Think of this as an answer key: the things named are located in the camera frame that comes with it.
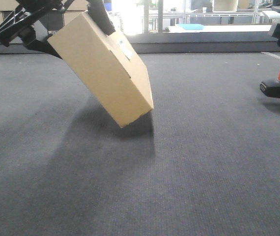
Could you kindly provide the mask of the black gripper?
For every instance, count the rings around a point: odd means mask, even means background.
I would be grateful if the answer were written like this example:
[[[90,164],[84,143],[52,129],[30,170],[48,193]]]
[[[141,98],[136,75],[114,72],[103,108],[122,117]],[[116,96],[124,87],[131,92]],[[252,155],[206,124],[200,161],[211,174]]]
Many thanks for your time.
[[[19,0],[19,5],[0,24],[0,43],[5,47],[19,37],[28,50],[46,53],[61,58],[50,45],[52,36],[41,22],[41,17],[56,9],[64,13],[72,4],[72,0]],[[113,23],[108,17],[102,0],[88,0],[88,14],[106,35],[115,32]]]

